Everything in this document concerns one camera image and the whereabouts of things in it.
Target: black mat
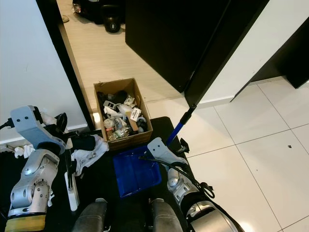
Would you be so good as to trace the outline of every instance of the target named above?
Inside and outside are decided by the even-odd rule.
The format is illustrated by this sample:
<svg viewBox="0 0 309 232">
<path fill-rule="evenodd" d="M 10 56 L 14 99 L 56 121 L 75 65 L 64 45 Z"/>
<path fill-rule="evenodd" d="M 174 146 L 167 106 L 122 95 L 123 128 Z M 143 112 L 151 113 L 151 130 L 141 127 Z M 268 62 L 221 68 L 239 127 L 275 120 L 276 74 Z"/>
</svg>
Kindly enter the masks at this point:
<svg viewBox="0 0 309 232">
<path fill-rule="evenodd" d="M 167 140 L 173 130 L 173 125 L 168 117 L 160 117 L 151 120 L 154 132 L 152 139 L 161 137 Z M 170 148 L 179 149 L 180 143 L 176 138 Z M 116 232 L 140 232 L 149 231 L 147 226 L 152 222 L 149 199 L 163 198 L 171 205 L 178 216 L 183 230 L 187 228 L 185 219 L 176 205 L 172 194 L 167 189 L 167 173 L 160 166 L 162 174 L 161 184 L 145 189 L 137 194 L 120 199 L 112 157 L 116 152 L 105 153 L 97 162 L 89 168 L 84 168 L 82 179 L 76 178 L 80 205 L 74 213 L 70 210 L 64 172 L 66 171 L 64 157 L 60 157 L 59 170 L 52 184 L 55 197 L 53 206 L 48 208 L 46 216 L 46 232 L 68 232 L 72 229 L 77 217 L 82 210 L 96 198 L 104 198 L 108 202 L 105 225 L 111 225 L 111 231 Z M 13 154 L 1 154 L 0 156 L 0 208 L 5 213 L 10 207 L 10 193 L 13 186 L 20 179 L 20 172 L 25 165 L 23 158 L 15 159 Z M 0 219 L 0 231 L 4 231 L 5 222 Z"/>
</svg>

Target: yellow pad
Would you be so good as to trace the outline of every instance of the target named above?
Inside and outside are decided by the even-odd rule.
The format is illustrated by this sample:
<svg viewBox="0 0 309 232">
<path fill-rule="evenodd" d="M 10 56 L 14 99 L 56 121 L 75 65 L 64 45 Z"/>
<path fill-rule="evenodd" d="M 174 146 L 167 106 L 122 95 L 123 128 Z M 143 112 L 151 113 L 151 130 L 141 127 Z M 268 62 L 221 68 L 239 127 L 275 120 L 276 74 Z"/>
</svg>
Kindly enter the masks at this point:
<svg viewBox="0 0 309 232">
<path fill-rule="evenodd" d="M 45 216 L 18 217 L 6 222 L 5 232 L 41 231 L 45 227 Z"/>
</svg>

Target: blue dustpan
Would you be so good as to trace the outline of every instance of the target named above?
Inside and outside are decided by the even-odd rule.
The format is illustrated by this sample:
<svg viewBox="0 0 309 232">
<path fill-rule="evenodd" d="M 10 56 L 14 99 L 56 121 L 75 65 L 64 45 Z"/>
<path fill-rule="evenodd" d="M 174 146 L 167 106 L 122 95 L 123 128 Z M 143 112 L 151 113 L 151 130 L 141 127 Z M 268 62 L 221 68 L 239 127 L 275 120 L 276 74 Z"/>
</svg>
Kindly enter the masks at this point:
<svg viewBox="0 0 309 232">
<path fill-rule="evenodd" d="M 157 162 L 139 159 L 153 156 L 147 146 L 122 152 L 113 158 L 120 197 L 127 197 L 162 181 Z"/>
</svg>

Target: white wall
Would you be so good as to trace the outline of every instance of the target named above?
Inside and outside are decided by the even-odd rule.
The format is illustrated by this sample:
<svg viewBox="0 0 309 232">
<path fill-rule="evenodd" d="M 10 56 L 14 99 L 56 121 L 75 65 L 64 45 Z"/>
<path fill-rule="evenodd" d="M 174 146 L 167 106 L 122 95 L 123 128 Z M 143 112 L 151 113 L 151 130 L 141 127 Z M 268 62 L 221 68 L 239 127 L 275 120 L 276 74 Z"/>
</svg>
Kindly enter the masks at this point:
<svg viewBox="0 0 309 232">
<path fill-rule="evenodd" d="M 229 102 L 309 16 L 309 0 L 270 0 L 201 103 Z"/>
<path fill-rule="evenodd" d="M 70 128 L 86 121 L 35 0 L 0 1 L 0 123 L 10 111 L 38 106 L 51 116 L 66 112 Z M 21 139 L 0 131 L 0 144 Z"/>
</svg>

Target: plastic bottle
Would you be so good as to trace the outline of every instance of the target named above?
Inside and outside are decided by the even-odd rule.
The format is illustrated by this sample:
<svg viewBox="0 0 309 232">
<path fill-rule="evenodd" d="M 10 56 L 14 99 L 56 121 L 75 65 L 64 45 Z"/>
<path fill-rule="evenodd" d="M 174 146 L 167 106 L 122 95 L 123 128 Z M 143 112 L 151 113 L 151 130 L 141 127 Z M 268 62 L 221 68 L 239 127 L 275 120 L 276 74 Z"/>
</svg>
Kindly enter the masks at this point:
<svg viewBox="0 0 309 232">
<path fill-rule="evenodd" d="M 114 131 L 114 122 L 108 118 L 104 120 L 103 124 L 106 129 L 107 137 L 110 137 Z"/>
<path fill-rule="evenodd" d="M 121 129 L 116 130 L 113 134 L 108 136 L 109 140 L 116 140 L 120 138 L 124 138 L 129 136 L 129 128 L 128 127 L 122 127 Z"/>
</svg>

